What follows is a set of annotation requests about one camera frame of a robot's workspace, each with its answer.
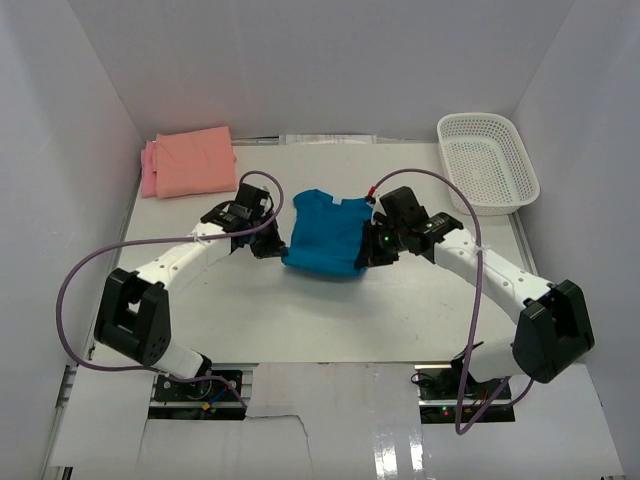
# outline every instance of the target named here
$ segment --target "laundry basket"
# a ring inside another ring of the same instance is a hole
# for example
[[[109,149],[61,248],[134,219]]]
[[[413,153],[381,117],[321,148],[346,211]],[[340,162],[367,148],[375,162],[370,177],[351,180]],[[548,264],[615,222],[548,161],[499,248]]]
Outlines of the laundry basket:
[[[516,127],[491,113],[456,113],[438,122],[445,176],[478,215],[507,215],[533,202],[540,185]],[[453,206],[469,210],[451,189]]]

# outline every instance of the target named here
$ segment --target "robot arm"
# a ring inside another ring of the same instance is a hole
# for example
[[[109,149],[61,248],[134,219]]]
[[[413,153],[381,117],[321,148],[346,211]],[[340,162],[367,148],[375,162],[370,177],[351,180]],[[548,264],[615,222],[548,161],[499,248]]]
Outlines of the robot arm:
[[[471,232],[446,213],[429,217],[408,187],[376,203],[365,223],[355,267],[389,265],[408,250],[475,285],[477,255]],[[594,345],[582,290],[569,280],[554,285],[484,249],[483,293],[517,325],[515,338],[476,345],[471,381],[525,373],[548,383]],[[452,361],[460,369],[462,356]]]
[[[136,362],[182,378],[204,375],[211,362],[179,344],[171,335],[169,289],[181,292],[205,269],[249,245],[256,258],[287,254],[272,221],[253,235],[202,240],[203,236],[245,231],[271,214],[266,190],[241,184],[232,202],[218,205],[200,219],[187,239],[132,272],[116,269],[105,283],[94,330],[97,341]]]

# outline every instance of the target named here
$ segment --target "white enclosure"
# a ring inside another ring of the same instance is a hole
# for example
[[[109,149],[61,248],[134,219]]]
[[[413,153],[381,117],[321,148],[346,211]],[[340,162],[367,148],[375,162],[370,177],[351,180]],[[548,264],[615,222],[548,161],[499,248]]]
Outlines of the white enclosure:
[[[1,2],[0,478],[40,477],[69,361],[57,289],[123,236],[143,139],[229,125],[435,141],[441,117],[473,111],[522,135],[541,187],[522,210],[534,258],[585,289],[587,367],[640,476],[639,65],[634,0]],[[109,260],[66,301],[78,350]]]

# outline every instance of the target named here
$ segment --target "blue t-shirt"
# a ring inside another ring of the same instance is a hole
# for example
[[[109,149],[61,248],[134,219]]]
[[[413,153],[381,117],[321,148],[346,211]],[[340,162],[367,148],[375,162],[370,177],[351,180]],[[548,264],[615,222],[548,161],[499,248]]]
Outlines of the blue t-shirt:
[[[364,272],[354,262],[362,242],[362,226],[371,218],[364,198],[333,202],[320,190],[306,190],[293,198],[296,224],[289,255],[282,263],[315,273],[355,277]]]

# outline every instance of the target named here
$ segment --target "folded pink cloth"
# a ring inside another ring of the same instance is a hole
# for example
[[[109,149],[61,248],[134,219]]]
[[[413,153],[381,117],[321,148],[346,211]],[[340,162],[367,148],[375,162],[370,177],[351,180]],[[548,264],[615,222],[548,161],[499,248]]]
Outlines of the folded pink cloth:
[[[142,181],[140,182],[140,195],[142,198],[156,196],[156,172],[153,169],[153,152],[156,146],[153,142],[147,142],[144,150],[140,152],[142,163]]]
[[[155,163],[156,194],[160,198],[231,192],[237,188],[228,127],[158,135],[151,159]]]

